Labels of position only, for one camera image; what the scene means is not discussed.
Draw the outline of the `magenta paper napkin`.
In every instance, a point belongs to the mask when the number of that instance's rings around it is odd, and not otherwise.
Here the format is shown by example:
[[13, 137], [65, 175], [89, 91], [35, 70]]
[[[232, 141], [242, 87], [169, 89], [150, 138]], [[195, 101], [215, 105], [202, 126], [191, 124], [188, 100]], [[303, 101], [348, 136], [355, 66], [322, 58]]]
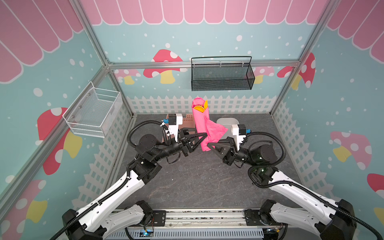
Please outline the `magenta paper napkin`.
[[194, 110], [194, 106], [203, 106], [205, 100], [202, 98], [195, 98], [192, 102], [193, 116], [195, 120], [195, 126], [198, 133], [207, 133], [207, 138], [201, 143], [202, 150], [204, 152], [210, 151], [207, 147], [208, 143], [217, 143], [228, 131], [224, 126], [219, 125], [210, 120], [209, 107], [204, 113]]

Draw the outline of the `yellow plastic spoon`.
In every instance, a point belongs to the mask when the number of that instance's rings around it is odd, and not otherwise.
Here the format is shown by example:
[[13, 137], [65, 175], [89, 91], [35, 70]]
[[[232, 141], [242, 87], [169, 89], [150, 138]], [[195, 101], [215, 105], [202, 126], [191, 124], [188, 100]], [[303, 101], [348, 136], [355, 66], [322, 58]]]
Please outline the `yellow plastic spoon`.
[[204, 106], [201, 106], [201, 105], [196, 105], [196, 106], [194, 106], [194, 110], [201, 112], [201, 113], [204, 113], [206, 108]]

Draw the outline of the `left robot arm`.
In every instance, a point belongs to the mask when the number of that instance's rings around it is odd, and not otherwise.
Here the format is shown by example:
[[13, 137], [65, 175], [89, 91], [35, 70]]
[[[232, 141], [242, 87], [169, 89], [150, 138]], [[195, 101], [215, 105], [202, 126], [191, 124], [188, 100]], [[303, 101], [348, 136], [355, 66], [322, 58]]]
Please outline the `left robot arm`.
[[[164, 141], [160, 142], [155, 136], [147, 134], [140, 138], [138, 144], [133, 143], [132, 135], [150, 124], [163, 129]], [[158, 174], [162, 168], [160, 160], [175, 154], [187, 157], [207, 136], [207, 133], [198, 133], [193, 128], [176, 129], [173, 134], [171, 125], [155, 120], [139, 123], [127, 135], [128, 144], [137, 154], [127, 165], [126, 172], [85, 207], [66, 211], [62, 216], [63, 228], [51, 238], [56, 240], [65, 234], [70, 240], [104, 240], [129, 226], [145, 226], [153, 215], [153, 209], [145, 201], [118, 213], [115, 213], [116, 208]]]

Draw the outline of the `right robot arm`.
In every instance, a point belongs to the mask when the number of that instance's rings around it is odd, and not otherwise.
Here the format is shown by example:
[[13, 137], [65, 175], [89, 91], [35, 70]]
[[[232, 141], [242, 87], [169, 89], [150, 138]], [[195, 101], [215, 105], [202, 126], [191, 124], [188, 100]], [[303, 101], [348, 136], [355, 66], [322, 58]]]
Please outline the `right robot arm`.
[[254, 135], [266, 136], [275, 141], [282, 150], [281, 157], [272, 163], [263, 157], [262, 150], [239, 147], [231, 137], [217, 143], [208, 143], [208, 147], [225, 164], [239, 162], [250, 165], [248, 176], [253, 185], [261, 189], [273, 190], [302, 207], [301, 210], [295, 210], [267, 200], [259, 211], [263, 224], [269, 225], [274, 221], [295, 226], [313, 233], [322, 240], [351, 240], [357, 225], [361, 225], [378, 240], [383, 238], [375, 228], [355, 216], [354, 208], [348, 201], [326, 198], [293, 181], [278, 170], [276, 166], [285, 159], [287, 151], [276, 136], [266, 132], [253, 132], [246, 134], [246, 138]]

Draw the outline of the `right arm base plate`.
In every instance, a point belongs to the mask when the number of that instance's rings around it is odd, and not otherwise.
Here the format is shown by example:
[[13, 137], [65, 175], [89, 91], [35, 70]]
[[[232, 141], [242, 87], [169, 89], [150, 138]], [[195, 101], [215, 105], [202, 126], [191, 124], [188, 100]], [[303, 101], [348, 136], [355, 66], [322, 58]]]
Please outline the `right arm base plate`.
[[261, 210], [245, 210], [245, 220], [247, 226], [269, 226], [270, 216]]

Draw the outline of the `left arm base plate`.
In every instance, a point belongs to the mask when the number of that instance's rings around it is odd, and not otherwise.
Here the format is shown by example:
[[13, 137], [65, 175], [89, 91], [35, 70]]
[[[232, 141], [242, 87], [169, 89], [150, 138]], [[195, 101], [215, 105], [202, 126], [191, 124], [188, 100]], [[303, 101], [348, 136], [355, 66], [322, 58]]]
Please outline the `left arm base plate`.
[[166, 211], [151, 211], [143, 218], [143, 226], [164, 227], [166, 222]]

